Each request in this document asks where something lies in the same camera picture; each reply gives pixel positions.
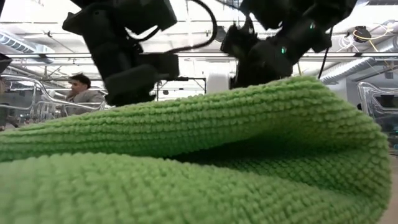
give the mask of green towel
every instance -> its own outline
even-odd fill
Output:
[[[385,135],[312,78],[0,134],[0,223],[377,223]]]

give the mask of ceiling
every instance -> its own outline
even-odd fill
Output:
[[[155,37],[144,42],[145,52],[164,52],[166,50],[192,45],[204,42],[209,38],[211,30],[211,21],[208,14],[198,5],[191,1],[170,0],[173,10],[178,19],[178,23],[173,27],[158,33]],[[218,25],[227,29],[234,22],[242,24],[244,16],[228,7],[221,5],[214,0],[203,0],[215,14]],[[49,47],[55,53],[87,53],[88,49],[82,37],[66,32],[62,29],[62,22],[68,12],[76,13],[80,9],[69,0],[8,0],[4,7],[0,19],[0,32],[15,34],[18,38],[26,42],[43,44]],[[353,47],[345,47],[346,42],[343,38],[348,31],[352,31],[355,26],[366,26],[371,30],[373,36],[381,36],[374,43],[384,41],[391,35],[398,32],[398,6],[391,6],[391,0],[372,0],[372,6],[359,6],[352,15],[346,20],[340,22],[333,29],[333,46],[330,52],[363,51],[371,48],[369,43],[355,44]],[[264,30],[257,22],[254,23],[255,31],[259,33],[260,38],[266,38],[274,35],[276,30]],[[220,43],[213,42],[207,47],[197,50],[198,52],[220,52]],[[190,60],[180,61],[181,74],[186,77],[204,77],[209,73],[234,73],[236,62],[231,60],[219,60],[217,63],[209,60]],[[93,65],[72,66],[71,60],[64,63],[70,63],[64,66],[48,66],[47,73],[51,73],[54,78],[62,78],[76,72],[85,72],[92,78],[100,78],[98,71]],[[332,66],[331,62],[326,63],[326,67]],[[30,70],[44,73],[43,66],[25,66]],[[320,62],[301,62],[300,68],[304,72],[317,73],[321,67]],[[294,73],[298,73],[298,67],[295,66]]]

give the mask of metal frame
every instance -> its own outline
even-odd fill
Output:
[[[186,82],[189,80],[193,80],[195,81],[195,83],[198,85],[198,88],[183,88],[182,90],[180,88],[164,88],[164,86],[168,83],[168,82]],[[197,80],[203,80],[204,85],[202,86],[202,84],[198,83]],[[159,92],[160,91],[184,91],[184,90],[191,90],[191,91],[203,91],[204,94],[206,94],[206,90],[207,90],[207,82],[206,82],[206,78],[197,78],[197,77],[183,77],[182,79],[177,79],[174,81],[166,81],[163,84],[160,84],[159,82],[156,83],[155,86],[155,93],[156,93],[156,101],[159,101],[159,99],[166,99],[167,97],[161,97],[159,98]]]
[[[86,109],[91,109],[91,110],[97,110],[99,107],[101,107],[101,106],[99,106],[99,107],[90,107],[90,106],[85,106],[85,105],[72,103],[72,102],[65,101],[65,100],[58,100],[56,98],[53,98],[52,96],[49,95],[49,93],[47,92],[47,89],[44,87],[44,85],[40,81],[38,81],[36,79],[33,79],[33,78],[21,77],[21,76],[17,76],[17,75],[1,75],[1,77],[2,78],[11,78],[11,79],[13,78],[13,79],[19,80],[19,81],[24,80],[24,81],[28,81],[28,82],[33,82],[34,83],[34,96],[33,96],[32,104],[29,107],[27,107],[27,108],[21,108],[21,107],[18,107],[18,106],[1,106],[1,105],[0,105],[0,107],[7,107],[7,108],[10,108],[10,109],[17,109],[17,110],[30,110],[31,107],[34,105],[34,97],[35,97],[36,88],[40,88],[42,90],[42,93],[44,94],[44,96],[47,99],[49,99],[51,102],[53,102],[53,103],[60,103],[60,104],[63,104],[63,105],[75,106],[75,107],[78,107],[78,108],[86,108]]]
[[[229,59],[229,60],[235,60],[234,57],[229,57],[226,54],[223,53],[199,53],[199,52],[189,52],[189,53],[179,53],[177,54],[178,57],[180,58],[224,58],[224,59]],[[34,63],[34,65],[53,65],[53,66],[64,66],[64,65],[79,65],[75,64],[73,59],[77,58],[91,58],[90,53],[85,53],[85,54],[7,54],[8,57],[12,59],[33,59],[33,58],[69,58],[72,59],[71,63],[66,63],[66,64],[46,64],[46,63]],[[321,62],[323,61],[325,54],[324,53],[305,53],[303,57],[300,59],[300,61],[303,62]],[[395,58],[396,60],[398,59],[398,52],[372,52],[372,53],[350,53],[350,52],[345,52],[345,53],[333,53],[330,52],[327,55],[327,60],[328,62],[345,62],[345,61],[351,61],[355,60],[358,58],[364,58],[364,57],[374,57],[378,58],[379,60],[385,60],[386,58]]]

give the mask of silver duct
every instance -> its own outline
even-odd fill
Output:
[[[370,0],[370,6],[395,6],[397,5],[396,0]]]
[[[398,36],[393,36],[390,39],[381,42],[376,45],[379,52],[398,52]],[[370,66],[374,66],[378,63],[375,58],[365,57],[352,62],[339,63],[338,65],[323,72],[321,82],[324,84],[330,84],[346,78],[356,72],[365,70]]]
[[[18,75],[18,76],[23,76],[23,77],[35,77],[35,79],[43,79],[46,78],[45,75],[34,72],[31,70],[28,70],[26,68],[19,67],[17,65],[10,65],[8,66],[5,71],[2,73],[3,75]],[[65,88],[64,85],[58,84],[57,82],[43,82],[43,85],[49,86],[51,88]]]
[[[367,6],[372,0],[357,0],[355,7]]]
[[[32,53],[45,54],[45,53],[53,52],[53,50],[50,49],[49,47],[47,47],[46,45],[28,42],[26,40],[18,38],[18,36],[15,36],[14,34],[6,32],[4,30],[0,30],[0,44],[8,46],[8,47],[10,47],[14,50],[17,50],[21,53],[24,53],[24,54],[32,54]],[[36,60],[38,62],[44,62],[47,64],[50,64],[53,62],[52,60],[50,60],[48,58],[33,58],[33,60]]]

